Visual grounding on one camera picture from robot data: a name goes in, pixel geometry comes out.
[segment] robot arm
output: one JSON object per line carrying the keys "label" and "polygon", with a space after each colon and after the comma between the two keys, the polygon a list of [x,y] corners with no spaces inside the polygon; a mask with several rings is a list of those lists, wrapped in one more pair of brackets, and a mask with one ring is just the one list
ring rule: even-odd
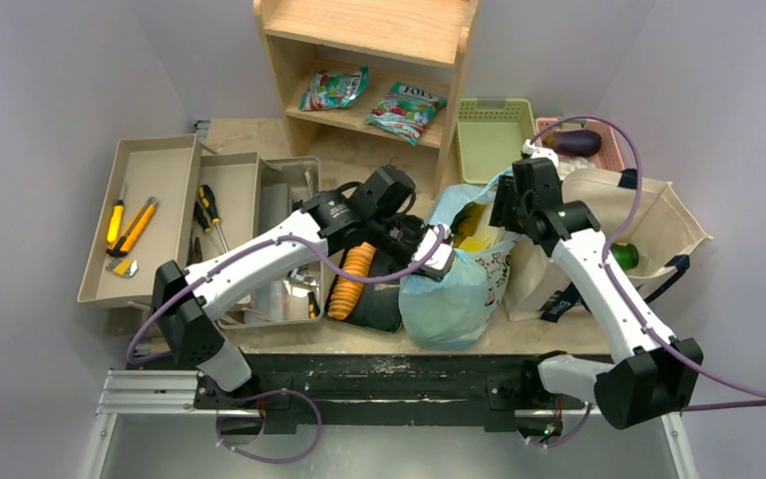
{"label": "robot arm", "polygon": [[[343,193],[351,188],[350,198]],[[184,270],[169,261],[155,278],[154,310],[185,287],[208,275],[161,316],[158,324],[179,367],[197,367],[225,391],[234,391],[252,376],[244,354],[216,327],[215,321],[240,299],[295,267],[318,259],[310,247],[279,240],[292,235],[331,255],[368,241],[405,267],[427,255],[438,236],[443,242],[419,273],[439,279],[450,269],[450,230],[431,228],[420,219],[398,213],[415,195],[403,172],[377,169],[364,184],[348,184],[321,192],[300,205],[283,223],[222,256]],[[223,263],[237,258],[227,266]]]}
{"label": "robot arm", "polygon": [[[688,405],[697,373],[661,348],[642,329],[609,280],[601,261],[605,235],[583,202],[564,203],[556,154],[528,144],[513,174],[501,178],[490,224],[524,234],[542,247],[576,286],[606,336],[615,365],[550,353],[525,371],[523,388],[534,397],[568,394],[596,403],[605,419],[624,429]],[[650,310],[614,257],[606,257],[648,327],[697,363],[693,339],[677,340]]]}

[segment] eggplant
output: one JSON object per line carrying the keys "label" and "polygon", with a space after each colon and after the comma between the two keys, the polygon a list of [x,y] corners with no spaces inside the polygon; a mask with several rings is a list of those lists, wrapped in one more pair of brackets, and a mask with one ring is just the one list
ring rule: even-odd
{"label": "eggplant", "polygon": [[588,158],[600,151],[603,138],[592,130],[556,132],[545,138],[545,146],[566,157]]}

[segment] snack bag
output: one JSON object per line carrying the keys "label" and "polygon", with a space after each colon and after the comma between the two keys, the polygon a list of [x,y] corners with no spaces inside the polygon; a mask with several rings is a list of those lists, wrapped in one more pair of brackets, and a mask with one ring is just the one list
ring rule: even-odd
{"label": "snack bag", "polygon": [[301,96],[298,109],[305,112],[348,108],[368,86],[368,67],[348,75],[319,70],[309,82],[309,90]]}
{"label": "snack bag", "polygon": [[415,145],[436,112],[447,104],[442,97],[398,82],[371,111],[365,124],[394,133]]}

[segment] blue plastic bag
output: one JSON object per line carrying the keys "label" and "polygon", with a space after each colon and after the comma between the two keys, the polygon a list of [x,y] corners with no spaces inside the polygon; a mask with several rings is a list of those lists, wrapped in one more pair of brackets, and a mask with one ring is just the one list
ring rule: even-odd
{"label": "blue plastic bag", "polygon": [[[428,223],[450,225],[469,202],[493,202],[498,178],[510,171],[500,173],[484,188],[447,188],[433,205]],[[506,233],[502,242],[480,252],[454,249],[456,258],[442,281],[416,274],[401,279],[398,305],[413,341],[428,349],[466,349],[474,344],[507,289],[510,251],[519,238]]]}

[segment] plastic basket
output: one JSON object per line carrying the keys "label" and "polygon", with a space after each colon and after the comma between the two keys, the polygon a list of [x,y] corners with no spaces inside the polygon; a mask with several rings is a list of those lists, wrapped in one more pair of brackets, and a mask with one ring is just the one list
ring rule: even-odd
{"label": "plastic basket", "polygon": [[[550,124],[555,123],[557,120],[557,118],[536,118],[536,127],[541,131]],[[597,132],[602,138],[600,151],[587,159],[601,170],[622,172],[624,169],[623,158],[621,157],[618,141],[615,138],[615,131],[612,127],[595,120],[586,120],[583,122],[562,124],[560,125],[559,130],[579,130],[580,128]]]}
{"label": "plastic basket", "polygon": [[523,98],[460,100],[457,152],[465,183],[485,185],[521,157],[536,134],[530,102]]}

